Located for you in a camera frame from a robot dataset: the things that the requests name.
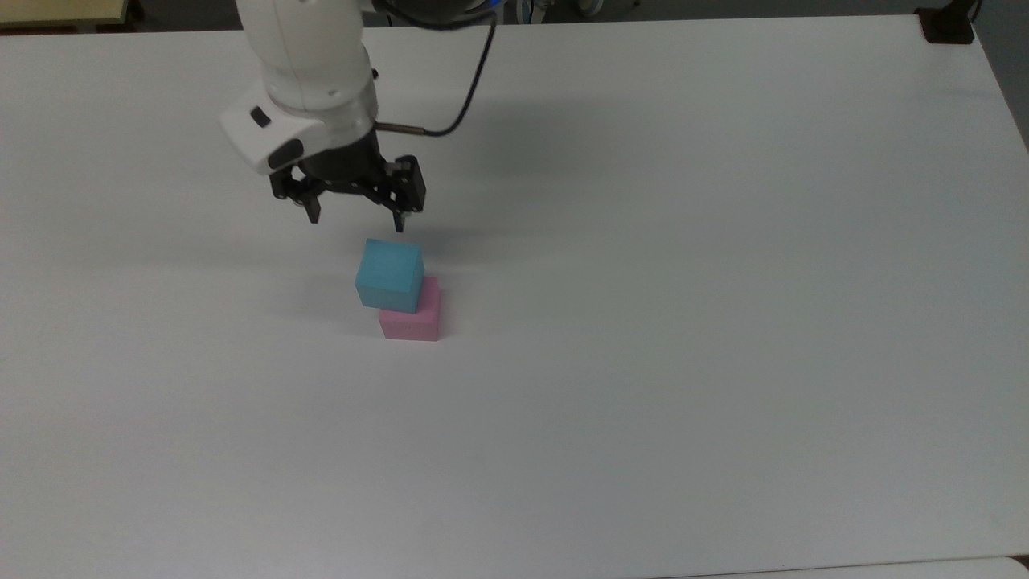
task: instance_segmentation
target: robotic arm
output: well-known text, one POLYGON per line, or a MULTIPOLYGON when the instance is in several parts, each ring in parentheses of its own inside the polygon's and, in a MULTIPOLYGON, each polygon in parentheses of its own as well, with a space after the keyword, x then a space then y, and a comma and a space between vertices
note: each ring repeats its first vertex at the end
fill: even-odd
MULTIPOLYGON (((416 25, 463 28, 493 16, 503 0, 465 10, 467 0, 382 0, 379 6, 416 25)), ((237 0, 240 20, 261 61, 261 79, 229 106, 221 126, 250 167, 268 175, 272 192, 318 222, 318 195, 366 196, 393 214, 397 231, 420 212, 425 182, 413 155, 387 161, 378 130, 441 136, 415 126, 377 124, 375 77, 361 44, 358 0, 237 0)), ((480 61, 472 92, 485 63, 480 61)))

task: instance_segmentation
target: black cable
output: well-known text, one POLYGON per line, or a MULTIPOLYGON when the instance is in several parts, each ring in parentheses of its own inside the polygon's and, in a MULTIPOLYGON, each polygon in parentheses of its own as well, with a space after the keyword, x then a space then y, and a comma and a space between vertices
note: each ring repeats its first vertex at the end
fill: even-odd
POLYGON ((490 22, 490 33, 486 36, 486 44, 483 45, 483 53, 478 57, 478 65, 475 66, 475 75, 471 77, 471 86, 468 87, 468 96, 464 98, 464 104, 461 105, 461 112, 457 113, 457 118, 450 126, 443 129, 442 131, 426 131, 425 135, 428 137, 445 137, 454 132, 458 124, 464 120, 465 113, 468 112, 468 107, 471 106, 471 99, 475 96, 475 88, 478 87, 478 79, 483 76, 483 68, 486 66, 486 58, 490 56, 490 46, 493 45, 493 35, 497 32, 497 14, 493 14, 493 20, 490 22))
POLYGON ((492 20, 490 22, 490 33, 486 36, 486 44, 483 45, 483 53, 478 57, 478 65, 475 67, 475 75, 471 78, 471 86, 468 87, 468 95, 464 98, 464 104, 461 105, 461 111, 457 113, 457 118, 454 119, 454 122, 451 122, 451 125, 442 131, 430 131, 422 126, 394 124, 391 122, 376 122, 376 129, 379 129, 380 131, 404 133, 407 135, 446 137, 447 135, 453 133, 454 130, 461 124, 461 121, 464 120, 465 113, 468 112, 468 107, 471 106, 471 99, 475 96, 475 88, 478 87, 478 79, 483 76, 483 68, 486 66, 486 59, 490 56, 490 46, 493 45, 493 35, 497 32, 497 14, 493 11, 488 13, 492 15, 492 20))

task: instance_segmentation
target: foam block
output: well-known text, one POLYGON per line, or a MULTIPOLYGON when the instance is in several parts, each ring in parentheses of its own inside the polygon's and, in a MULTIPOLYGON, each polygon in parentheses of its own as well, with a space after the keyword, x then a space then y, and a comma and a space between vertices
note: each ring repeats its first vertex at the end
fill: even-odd
POLYGON ((420 340, 435 342, 439 339, 439 283, 434 277, 422 281, 418 312, 403 314, 392 311, 379 313, 383 335, 390 340, 420 340))
POLYGON ((354 285, 366 307, 415 314, 424 276, 421 247, 368 239, 354 285))

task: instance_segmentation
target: pink cube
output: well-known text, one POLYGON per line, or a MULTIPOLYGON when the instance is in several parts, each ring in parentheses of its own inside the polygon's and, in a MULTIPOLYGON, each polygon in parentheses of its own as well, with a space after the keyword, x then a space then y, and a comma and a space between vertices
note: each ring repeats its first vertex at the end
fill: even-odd
POLYGON ((439 339, 439 282, 434 277, 422 279, 422 293, 415 314, 379 311, 379 325, 390 340, 435 342, 439 339))

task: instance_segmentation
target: table surface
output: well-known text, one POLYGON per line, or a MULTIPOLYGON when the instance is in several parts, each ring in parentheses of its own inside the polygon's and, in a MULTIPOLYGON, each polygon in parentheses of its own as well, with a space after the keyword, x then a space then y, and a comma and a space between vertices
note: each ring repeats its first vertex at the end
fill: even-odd
POLYGON ((129 0, 4 0, 0 28, 125 22, 129 0))
POLYGON ((1010 558, 938 560, 723 575, 725 579, 1027 579, 1029 571, 1010 558))
MULTIPOLYGON (((371 30, 443 125, 484 30, 371 30)), ((4 576, 627 579, 1029 552, 1029 155, 912 16, 503 27, 409 232, 220 134, 242 33, 0 38, 4 576), (381 338, 366 237, 443 339, 381 338)))

